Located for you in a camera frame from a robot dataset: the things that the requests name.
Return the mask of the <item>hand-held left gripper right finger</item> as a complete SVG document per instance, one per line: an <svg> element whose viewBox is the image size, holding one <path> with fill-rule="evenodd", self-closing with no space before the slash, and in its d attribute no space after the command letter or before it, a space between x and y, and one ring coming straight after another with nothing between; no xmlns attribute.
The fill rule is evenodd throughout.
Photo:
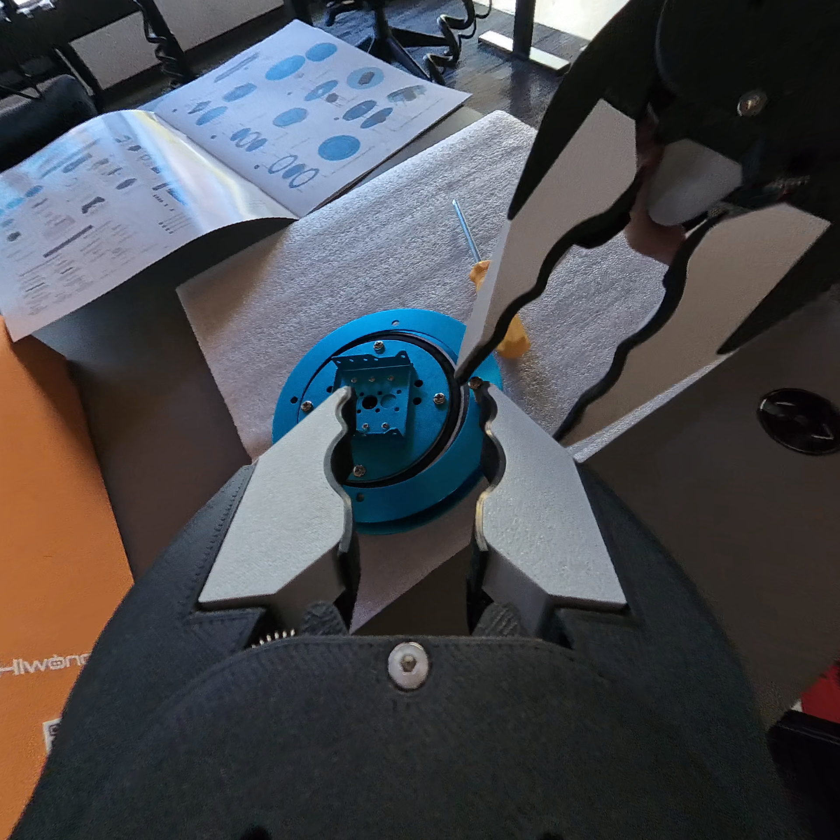
<svg viewBox="0 0 840 840"><path fill-rule="evenodd" d="M574 457L497 386L474 394L487 482L474 528L479 590L519 614L621 612L627 599Z"/></svg>

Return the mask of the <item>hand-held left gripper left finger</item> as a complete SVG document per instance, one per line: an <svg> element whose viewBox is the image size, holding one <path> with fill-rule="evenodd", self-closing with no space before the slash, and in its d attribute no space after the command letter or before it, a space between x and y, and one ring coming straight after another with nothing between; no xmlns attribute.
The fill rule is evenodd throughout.
<svg viewBox="0 0 840 840"><path fill-rule="evenodd" d="M340 386L256 463L198 598L207 610L303 614L361 580L350 495L356 397Z"/></svg>

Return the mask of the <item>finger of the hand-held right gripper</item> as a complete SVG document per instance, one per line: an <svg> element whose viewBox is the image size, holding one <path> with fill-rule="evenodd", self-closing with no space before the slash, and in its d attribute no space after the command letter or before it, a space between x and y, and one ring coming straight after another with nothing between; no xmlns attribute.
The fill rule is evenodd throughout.
<svg viewBox="0 0 840 840"><path fill-rule="evenodd" d="M829 221L787 203L727 213L699 226L664 278L645 325L555 433L576 443L718 361L730 337L829 230Z"/></svg>
<svg viewBox="0 0 840 840"><path fill-rule="evenodd" d="M466 324L455 379L465 384L541 296L574 245L615 233L637 190L637 121L604 98L547 108Z"/></svg>

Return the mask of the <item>blue round metal base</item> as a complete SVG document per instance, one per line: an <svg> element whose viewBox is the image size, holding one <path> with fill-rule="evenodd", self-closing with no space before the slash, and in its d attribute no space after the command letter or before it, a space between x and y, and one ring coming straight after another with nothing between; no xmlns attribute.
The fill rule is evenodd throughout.
<svg viewBox="0 0 840 840"><path fill-rule="evenodd" d="M343 386L353 388L353 467L343 485L358 530L405 531L461 502L482 477L480 408L455 366L466 326L404 308L330 332L289 374L272 442Z"/></svg>

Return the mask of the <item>yellow-handled screwdriver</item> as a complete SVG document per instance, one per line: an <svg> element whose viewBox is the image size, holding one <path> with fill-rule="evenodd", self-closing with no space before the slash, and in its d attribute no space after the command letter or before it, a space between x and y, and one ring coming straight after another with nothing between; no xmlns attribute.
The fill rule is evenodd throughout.
<svg viewBox="0 0 840 840"><path fill-rule="evenodd" d="M469 272L469 280L474 285L476 291L481 289L482 284L487 277L487 272L490 267L489 259L482 259L478 250L475 238L471 233L466 217L457 199L452 201L455 214L458 218L458 223L464 234L469 252L474 260L474 265ZM504 338L497 346L499 355L508 360L516 360L521 358L526 352L530 350L531 343L529 336L522 325L519 315L514 316L513 320L507 327Z"/></svg>

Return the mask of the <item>wooden-edged standing desk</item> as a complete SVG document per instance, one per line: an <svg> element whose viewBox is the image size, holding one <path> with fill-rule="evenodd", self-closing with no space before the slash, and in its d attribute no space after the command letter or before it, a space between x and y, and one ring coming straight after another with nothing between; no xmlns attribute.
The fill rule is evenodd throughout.
<svg viewBox="0 0 840 840"><path fill-rule="evenodd" d="M173 88L196 79L178 39L154 1L56 1L1 2L2 73L16 72L25 85L37 88L37 80L27 70L27 63L55 60L69 69L86 87L99 112L103 89L73 43L122 19L139 14L143 36L154 48L163 74Z"/></svg>
<svg viewBox="0 0 840 840"><path fill-rule="evenodd" d="M526 61L562 76L568 71L571 63L532 44L536 5L536 1L516 1L512 37L488 30L478 36L479 43L509 58Z"/></svg>

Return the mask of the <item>black round desk grommet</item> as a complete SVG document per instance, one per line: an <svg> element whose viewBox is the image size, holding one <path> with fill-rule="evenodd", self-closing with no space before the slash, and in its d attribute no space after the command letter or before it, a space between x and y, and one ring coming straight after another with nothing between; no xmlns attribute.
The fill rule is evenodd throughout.
<svg viewBox="0 0 840 840"><path fill-rule="evenodd" d="M795 453L839 451L839 409L823 395L794 387L773 390L761 398L757 418L774 442Z"/></svg>

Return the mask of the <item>grey desk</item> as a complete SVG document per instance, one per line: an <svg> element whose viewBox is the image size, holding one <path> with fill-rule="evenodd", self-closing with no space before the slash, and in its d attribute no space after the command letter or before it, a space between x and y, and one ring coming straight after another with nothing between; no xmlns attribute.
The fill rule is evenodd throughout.
<svg viewBox="0 0 840 840"><path fill-rule="evenodd" d="M468 127L453 117L417 154ZM73 365L132 570L142 574L247 459L178 289L284 230L217 231L37 331ZM838 453L772 440L761 398L784 387L838 405L838 247L830 228L789 275L812 303L634 416L571 446L651 528L707 598L774 723L838 656Z"/></svg>

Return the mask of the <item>person's right hand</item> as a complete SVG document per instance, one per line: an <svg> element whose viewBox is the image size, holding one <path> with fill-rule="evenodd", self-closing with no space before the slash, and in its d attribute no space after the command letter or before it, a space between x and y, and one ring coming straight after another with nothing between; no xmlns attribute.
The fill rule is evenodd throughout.
<svg viewBox="0 0 840 840"><path fill-rule="evenodd" d="M673 263L680 247L686 241L686 231L681 225L657 224L649 216L645 206L631 211L623 232L629 248L664 266Z"/></svg>

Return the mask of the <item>white foam sheet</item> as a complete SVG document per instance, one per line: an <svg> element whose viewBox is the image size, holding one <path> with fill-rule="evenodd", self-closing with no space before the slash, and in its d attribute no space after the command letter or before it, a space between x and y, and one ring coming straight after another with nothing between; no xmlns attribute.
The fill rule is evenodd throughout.
<svg viewBox="0 0 840 840"><path fill-rule="evenodd" d="M186 316L254 464L220 490L230 509L214 561L256 465L275 443L277 399L294 367L330 332L367 314L418 308L465 324L476 292L452 200L479 245L499 237L536 132L496 111L353 189L178 289ZM351 628L373 635L468 630L467 568L483 474L461 502L400 532L361 532ZM303 614L268 626L297 627ZM221 617L238 608L201 609Z"/></svg>

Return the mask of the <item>orange kit box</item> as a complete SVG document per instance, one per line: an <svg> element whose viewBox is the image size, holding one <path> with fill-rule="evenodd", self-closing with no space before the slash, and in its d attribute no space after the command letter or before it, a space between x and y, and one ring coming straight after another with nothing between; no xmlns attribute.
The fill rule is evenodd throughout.
<svg viewBox="0 0 840 840"><path fill-rule="evenodd" d="M132 584L67 360L1 326L1 835Z"/></svg>

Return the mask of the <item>black saddle stool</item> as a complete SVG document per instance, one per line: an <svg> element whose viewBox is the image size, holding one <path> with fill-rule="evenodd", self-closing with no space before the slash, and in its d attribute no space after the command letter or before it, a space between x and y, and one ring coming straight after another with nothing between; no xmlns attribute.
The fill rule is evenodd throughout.
<svg viewBox="0 0 840 840"><path fill-rule="evenodd" d="M13 98L1 115L1 172L97 115L95 101L71 75L47 80L34 98Z"/></svg>
<svg viewBox="0 0 840 840"><path fill-rule="evenodd" d="M329 1L325 3L324 24L332 26L340 14L371 11L374 15L374 34L360 42L358 49L386 64L400 67L417 78L444 86L444 75L434 61L426 57L421 66L408 49L447 47L447 39L440 35L391 26L385 14L385 5L385 1Z"/></svg>

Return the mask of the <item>red black object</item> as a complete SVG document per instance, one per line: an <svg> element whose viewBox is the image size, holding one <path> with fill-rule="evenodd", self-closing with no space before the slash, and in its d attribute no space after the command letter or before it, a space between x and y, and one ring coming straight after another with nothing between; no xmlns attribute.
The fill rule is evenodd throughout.
<svg viewBox="0 0 840 840"><path fill-rule="evenodd" d="M839 724L839 662L823 672L796 702L794 709Z"/></svg>

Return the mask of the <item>open instruction booklet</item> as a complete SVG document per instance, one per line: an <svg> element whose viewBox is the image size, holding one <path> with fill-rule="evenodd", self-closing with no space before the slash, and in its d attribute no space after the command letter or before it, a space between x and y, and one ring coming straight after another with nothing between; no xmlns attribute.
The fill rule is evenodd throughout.
<svg viewBox="0 0 840 840"><path fill-rule="evenodd" d="M152 110L83 123L2 174L9 339L221 228L309 215L468 98L295 20Z"/></svg>

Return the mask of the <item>person's dark trousers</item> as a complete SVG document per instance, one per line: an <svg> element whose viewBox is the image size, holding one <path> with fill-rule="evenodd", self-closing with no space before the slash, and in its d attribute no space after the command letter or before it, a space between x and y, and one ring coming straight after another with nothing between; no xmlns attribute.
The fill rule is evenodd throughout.
<svg viewBox="0 0 840 840"><path fill-rule="evenodd" d="M839 725L788 710L768 732L794 813L816 839L839 838Z"/></svg>

